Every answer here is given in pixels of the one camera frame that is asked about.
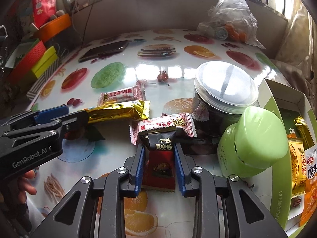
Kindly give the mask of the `person left hand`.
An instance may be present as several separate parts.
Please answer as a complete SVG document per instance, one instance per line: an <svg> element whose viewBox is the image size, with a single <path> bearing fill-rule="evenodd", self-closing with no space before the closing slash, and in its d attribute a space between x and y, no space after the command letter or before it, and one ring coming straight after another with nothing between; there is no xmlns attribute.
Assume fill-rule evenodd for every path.
<svg viewBox="0 0 317 238"><path fill-rule="evenodd" d="M30 179L35 178L34 170L30 170L29 172L23 174L18 178L18 201L21 204L25 204L27 200L27 193L29 195L36 195L36 188L30 183Z"/></svg>

